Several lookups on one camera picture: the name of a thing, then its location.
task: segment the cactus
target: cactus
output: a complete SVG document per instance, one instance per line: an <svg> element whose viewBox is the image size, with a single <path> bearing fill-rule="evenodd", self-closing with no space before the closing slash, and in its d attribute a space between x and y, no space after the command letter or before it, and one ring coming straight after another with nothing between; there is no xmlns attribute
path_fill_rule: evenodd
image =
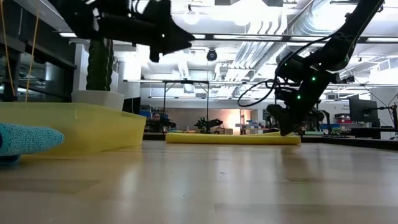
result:
<svg viewBox="0 0 398 224"><path fill-rule="evenodd" d="M111 91L113 41L91 40L88 53L86 90Z"/></svg>

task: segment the wooden table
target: wooden table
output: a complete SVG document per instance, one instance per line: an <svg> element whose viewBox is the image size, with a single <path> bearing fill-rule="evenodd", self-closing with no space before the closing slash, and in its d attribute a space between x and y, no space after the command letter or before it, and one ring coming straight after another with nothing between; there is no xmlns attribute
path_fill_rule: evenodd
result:
<svg viewBox="0 0 398 224"><path fill-rule="evenodd" d="M0 170L1 223L398 223L398 154L146 141Z"/></svg>

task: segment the computer monitor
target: computer monitor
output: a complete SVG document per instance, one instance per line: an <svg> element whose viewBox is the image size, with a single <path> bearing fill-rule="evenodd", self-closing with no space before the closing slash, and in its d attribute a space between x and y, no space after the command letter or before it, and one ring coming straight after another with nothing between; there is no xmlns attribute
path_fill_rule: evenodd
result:
<svg viewBox="0 0 398 224"><path fill-rule="evenodd" d="M351 121L379 123L377 102L371 100L349 99L349 116Z"/></svg>

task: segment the ceiling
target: ceiling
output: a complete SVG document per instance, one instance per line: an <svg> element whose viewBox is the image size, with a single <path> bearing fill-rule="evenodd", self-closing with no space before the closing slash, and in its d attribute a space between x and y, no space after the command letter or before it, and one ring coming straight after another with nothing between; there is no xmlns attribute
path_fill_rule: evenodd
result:
<svg viewBox="0 0 398 224"><path fill-rule="evenodd" d="M71 32L63 19L47 0L40 1L40 18L60 32ZM15 0L30 12L35 12L33 1ZM258 34L258 35L328 35L345 21L345 14L355 6L330 4L330 0L296 0L281 7L268 7L261 0L240 0L230 6L217 6L215 0L172 0L172 16L177 25L194 34ZM141 0L138 11L147 1ZM398 1L386 0L384 10L377 13L363 35L398 37ZM131 61L131 54L141 59L145 79L187 78L217 81L259 81L272 78L278 58L301 43L245 42L237 40L196 40L189 50L161 57L159 63L149 61L147 47L133 48L126 42L115 42L118 59ZM215 49L218 58L208 62L209 49ZM381 62L398 57L398 44L358 44L342 75L370 76L372 68ZM240 92L244 87L213 86L216 92Z"/></svg>

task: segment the white plant pot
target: white plant pot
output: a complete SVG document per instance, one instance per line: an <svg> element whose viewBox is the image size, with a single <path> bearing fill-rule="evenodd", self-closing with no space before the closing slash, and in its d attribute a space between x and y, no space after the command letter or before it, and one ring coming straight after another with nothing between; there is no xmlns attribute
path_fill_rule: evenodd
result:
<svg viewBox="0 0 398 224"><path fill-rule="evenodd" d="M72 93L72 103L88 103L121 111L124 95L110 91L78 90Z"/></svg>

